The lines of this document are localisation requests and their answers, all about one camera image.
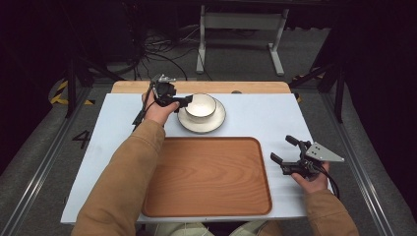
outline white plate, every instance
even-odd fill
[[[186,129],[198,134],[208,133],[220,127],[226,118],[226,110],[219,100],[215,98],[213,99],[215,100],[214,114],[212,114],[203,123],[197,123],[196,121],[193,121],[190,115],[187,114],[185,108],[181,108],[178,112],[178,120],[180,121],[181,125]]]

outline beige shirt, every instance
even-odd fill
[[[164,139],[158,123],[144,120],[114,152],[80,210],[72,235],[135,235]],[[306,207],[315,235],[358,235],[345,207],[329,190],[306,196]]]

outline brown wooden tray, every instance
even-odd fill
[[[167,138],[149,183],[149,217],[262,215],[271,200],[254,138]]]

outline person's left hand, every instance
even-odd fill
[[[147,94],[142,94],[142,102],[145,102]],[[161,107],[159,106],[153,97],[153,91],[149,93],[149,98],[146,106],[147,113],[145,114],[144,120],[153,120],[159,123],[161,126],[165,125],[168,120],[169,114],[176,110],[180,106],[178,101],[172,102],[171,104]]]

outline table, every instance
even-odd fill
[[[150,218],[141,215],[139,222],[285,219],[306,215],[302,189],[290,176],[283,176],[280,167],[269,158],[272,151],[286,161],[296,161],[299,158],[299,148],[289,144],[285,140],[286,135],[292,135],[303,141],[312,140],[297,101],[286,83],[177,82],[174,85],[179,96],[195,92],[209,93],[221,101],[226,112],[228,111],[223,125],[204,136],[254,137],[260,142],[268,176],[272,210],[266,215],[249,216]],[[79,209],[112,153],[132,132],[131,123],[134,119],[132,116],[136,117],[138,107],[142,106],[141,93],[148,87],[149,82],[146,81],[117,82],[112,93],[105,98],[88,150],[64,209],[62,223],[75,222]],[[245,93],[230,94],[235,90]],[[202,136],[184,129],[173,115],[168,118],[165,131],[167,137]]]

